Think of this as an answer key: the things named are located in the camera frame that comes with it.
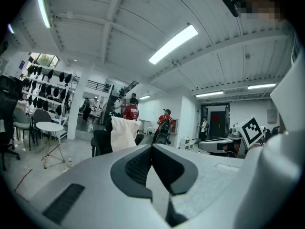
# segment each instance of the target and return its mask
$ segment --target bottle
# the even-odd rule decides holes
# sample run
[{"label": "bottle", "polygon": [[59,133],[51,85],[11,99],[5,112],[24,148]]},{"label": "bottle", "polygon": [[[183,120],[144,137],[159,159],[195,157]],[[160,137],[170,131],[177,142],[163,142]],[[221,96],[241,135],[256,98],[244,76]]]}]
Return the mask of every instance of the bottle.
[{"label": "bottle", "polygon": [[72,160],[69,158],[69,169],[72,169]]}]

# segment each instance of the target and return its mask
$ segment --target fluorescent light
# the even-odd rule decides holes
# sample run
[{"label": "fluorescent light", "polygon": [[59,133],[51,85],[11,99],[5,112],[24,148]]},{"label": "fluorescent light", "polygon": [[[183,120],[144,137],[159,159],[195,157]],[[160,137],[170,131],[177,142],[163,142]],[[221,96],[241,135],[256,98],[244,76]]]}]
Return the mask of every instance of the fluorescent light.
[{"label": "fluorescent light", "polygon": [[224,94],[224,92],[220,91],[220,92],[214,92],[214,93],[208,93],[208,94],[198,94],[198,95],[196,95],[196,97],[206,97],[206,96],[219,95],[219,94]]},{"label": "fluorescent light", "polygon": [[150,97],[150,96],[147,95],[147,96],[144,96],[144,97],[140,97],[140,99],[143,100],[143,99],[146,99],[146,98],[149,98],[149,97]]},{"label": "fluorescent light", "polygon": [[255,85],[255,86],[248,86],[248,90],[249,89],[256,89],[256,88],[275,87],[275,86],[276,86],[276,83],[264,84],[264,85]]},{"label": "fluorescent light", "polygon": [[195,35],[197,35],[198,32],[194,28],[194,26],[190,25],[186,29],[184,29],[182,32],[177,34],[174,38],[172,38],[169,42],[167,42],[161,49],[156,52],[153,57],[149,59],[149,62],[156,64],[158,63],[162,58],[164,58],[166,55],[168,55],[171,51],[179,47],[181,44],[186,42],[187,40],[191,39]]},{"label": "fluorescent light", "polygon": [[48,20],[47,12],[46,12],[46,9],[44,7],[44,1],[43,0],[38,0],[38,4],[39,4],[39,9],[40,9],[40,13],[41,13],[43,22],[44,22],[44,24],[47,28],[50,28],[50,23],[49,23],[49,20]]},{"label": "fluorescent light", "polygon": [[14,34],[15,32],[13,31],[13,29],[12,29],[12,27],[11,27],[11,25],[10,24],[8,24],[8,28],[9,28],[9,30],[10,30],[10,32],[12,33],[12,34]]}]

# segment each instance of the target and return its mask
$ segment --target white ceiling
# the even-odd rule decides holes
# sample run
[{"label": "white ceiling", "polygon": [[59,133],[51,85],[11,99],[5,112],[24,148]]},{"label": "white ceiling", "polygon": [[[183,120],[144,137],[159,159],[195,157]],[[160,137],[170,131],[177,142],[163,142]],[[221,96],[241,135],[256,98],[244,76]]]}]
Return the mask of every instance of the white ceiling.
[{"label": "white ceiling", "polygon": [[[7,39],[18,50],[77,59],[84,67],[94,62],[96,70],[126,82],[136,80],[153,92],[184,86],[192,94],[222,88],[237,96],[247,93],[246,85],[280,81],[291,66],[293,36],[286,21],[235,18],[221,0],[45,3],[50,29],[44,26],[37,0],[28,0],[12,22],[15,34]],[[72,19],[67,18],[69,11]],[[151,64],[148,59],[155,51],[187,23],[199,34]],[[172,61],[180,66],[171,67]]]}]

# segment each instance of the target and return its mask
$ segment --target red shirt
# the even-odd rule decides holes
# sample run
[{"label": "red shirt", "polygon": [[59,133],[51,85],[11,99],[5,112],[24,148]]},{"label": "red shirt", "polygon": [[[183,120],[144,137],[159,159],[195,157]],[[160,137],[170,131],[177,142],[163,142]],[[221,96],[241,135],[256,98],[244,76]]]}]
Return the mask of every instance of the red shirt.
[{"label": "red shirt", "polygon": [[136,105],[130,104],[125,108],[123,115],[126,116],[126,120],[138,120],[139,110]]},{"label": "red shirt", "polygon": [[[166,120],[169,120],[171,117],[170,117],[168,114],[165,114],[165,118],[166,118]],[[163,122],[164,122],[164,116],[161,115],[161,116],[159,117],[159,120],[160,120],[160,124],[159,124],[159,127],[158,127],[157,131],[159,131],[160,126],[161,126],[161,125],[163,124]]]}]

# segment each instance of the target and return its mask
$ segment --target floor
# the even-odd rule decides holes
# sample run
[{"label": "floor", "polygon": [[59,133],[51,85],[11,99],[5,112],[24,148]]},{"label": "floor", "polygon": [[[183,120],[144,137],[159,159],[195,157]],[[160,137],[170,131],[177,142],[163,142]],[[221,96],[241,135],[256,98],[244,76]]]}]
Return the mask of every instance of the floor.
[{"label": "floor", "polygon": [[94,132],[95,130],[103,130],[104,127],[98,123],[98,119],[92,123],[93,117],[89,116],[88,121],[84,121],[81,116],[77,119],[76,130],[83,132]]},{"label": "floor", "polygon": [[[38,146],[31,141],[31,151],[29,151],[28,132],[26,131],[24,139],[22,138],[22,132],[19,137],[20,141],[15,137],[14,151],[19,153],[20,160],[17,160],[11,154],[5,154],[4,162],[7,171],[2,171],[1,169],[0,173],[8,187],[27,201],[48,182],[64,173],[64,170],[68,167],[69,158],[72,160],[72,165],[76,165],[92,156],[90,141],[63,138],[61,141],[61,152],[66,162],[63,163],[57,159],[61,158],[61,154],[58,149],[55,149],[52,152],[52,156],[48,157],[47,169],[44,169],[41,160],[41,147],[47,144],[48,138],[44,137],[42,140],[38,140]],[[152,138],[151,135],[144,135],[141,144],[150,144],[153,140]],[[50,146],[50,150],[56,146],[55,140],[51,141]],[[189,152],[198,151],[203,153],[197,145],[189,150]],[[153,206],[165,218],[169,193],[162,185],[153,168],[148,173],[146,186],[153,193]]]}]

